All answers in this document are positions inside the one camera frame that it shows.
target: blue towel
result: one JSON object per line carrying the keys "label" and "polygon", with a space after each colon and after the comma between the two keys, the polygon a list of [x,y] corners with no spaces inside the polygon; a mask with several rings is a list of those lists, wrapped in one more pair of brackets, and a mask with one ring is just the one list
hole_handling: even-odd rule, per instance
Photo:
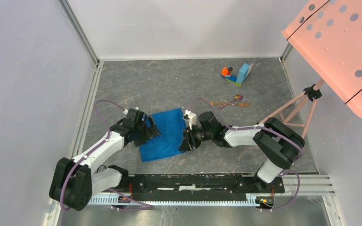
{"label": "blue towel", "polygon": [[182,131],[187,127],[182,116],[180,108],[152,115],[161,135],[140,146],[143,162],[183,153],[178,151],[183,139]]}

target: pink perforated panel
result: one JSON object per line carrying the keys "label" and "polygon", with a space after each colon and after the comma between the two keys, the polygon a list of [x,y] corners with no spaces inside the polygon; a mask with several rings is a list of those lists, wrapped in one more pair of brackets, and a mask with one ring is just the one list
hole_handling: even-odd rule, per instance
{"label": "pink perforated panel", "polygon": [[310,0],[282,33],[362,118],[362,0]]}

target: gray surface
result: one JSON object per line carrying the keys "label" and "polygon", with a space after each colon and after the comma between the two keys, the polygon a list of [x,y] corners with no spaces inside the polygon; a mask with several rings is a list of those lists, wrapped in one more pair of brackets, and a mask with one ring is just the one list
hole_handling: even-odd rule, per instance
{"label": "gray surface", "polygon": [[[241,87],[220,77],[224,66],[232,66],[237,72],[245,62],[255,64]],[[221,98],[231,100],[235,94],[242,94],[242,102],[252,105],[227,106],[219,113],[229,124],[240,126],[255,124],[292,98],[277,58],[249,58],[105,62],[96,100],[115,100],[127,108],[139,107],[151,114],[178,107],[185,110],[195,97],[221,101]],[[100,105],[99,109],[111,124],[124,117],[119,109],[107,104]],[[203,102],[197,102],[193,108],[198,115],[208,110]],[[296,117],[291,122],[300,120]],[[97,142],[104,132],[104,124],[93,113],[84,149]],[[293,168],[299,172],[315,172],[309,145],[304,152]],[[213,142],[205,142],[192,152],[151,162],[141,162],[138,148],[128,145],[105,164],[116,164],[130,173],[237,173],[256,172],[264,161],[265,155],[254,146],[219,148]]]}
{"label": "gray surface", "polygon": [[94,63],[55,0],[0,0],[0,226],[40,226]]}
{"label": "gray surface", "polygon": [[[293,50],[286,61],[291,85],[302,87],[320,79],[310,65]],[[346,75],[357,80],[354,73]],[[362,226],[362,119],[325,84],[308,130],[320,172],[329,174],[338,198],[341,215],[348,225]],[[310,109],[301,110],[307,116]]]}
{"label": "gray surface", "polygon": [[[275,197],[282,205],[289,197]],[[296,198],[289,207],[260,213],[255,207],[172,207],[117,212],[107,206],[70,210],[61,217],[61,226],[329,226],[321,197]]]}

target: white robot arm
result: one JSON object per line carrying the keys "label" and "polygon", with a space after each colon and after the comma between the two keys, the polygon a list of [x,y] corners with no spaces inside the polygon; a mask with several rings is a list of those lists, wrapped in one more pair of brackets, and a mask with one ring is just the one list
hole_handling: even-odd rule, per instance
{"label": "white robot arm", "polygon": [[[222,125],[212,112],[204,112],[199,116],[202,127],[196,125],[196,114],[186,111],[184,119],[188,128],[184,131],[184,140],[180,151],[191,151],[200,146],[202,141],[212,140],[219,147],[235,147],[239,145],[255,145],[266,154],[267,160],[256,172],[255,177],[264,183],[271,183],[283,170],[291,167],[299,156],[304,140],[289,127],[276,118],[269,118],[264,124],[247,127],[229,127]],[[283,136],[288,139],[276,141],[274,137]]]}
{"label": "white robot arm", "polygon": [[[122,174],[128,174],[121,172],[122,169],[109,167],[93,175],[106,159],[128,143],[139,146],[160,135],[153,118],[137,109],[129,109],[126,117],[110,127],[108,133],[109,136],[106,133],[100,141],[73,159],[59,160],[49,190],[52,199],[60,201],[64,190],[63,204],[82,210],[93,195],[118,186]],[[73,167],[75,170],[64,186]]]}

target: black clamp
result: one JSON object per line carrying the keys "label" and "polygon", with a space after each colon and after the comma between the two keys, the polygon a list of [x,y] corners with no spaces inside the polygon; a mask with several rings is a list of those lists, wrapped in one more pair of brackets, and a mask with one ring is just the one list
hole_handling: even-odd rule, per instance
{"label": "black clamp", "polygon": [[110,130],[124,137],[124,146],[133,142],[138,147],[160,135],[153,117],[133,108],[128,110],[125,118],[111,126]]}
{"label": "black clamp", "polygon": [[309,97],[309,100],[313,102],[314,99],[318,99],[322,96],[320,90],[314,90],[313,87],[314,87],[315,84],[313,84],[311,87],[307,87],[305,88],[303,91],[304,91],[304,94],[307,95],[307,97]]}

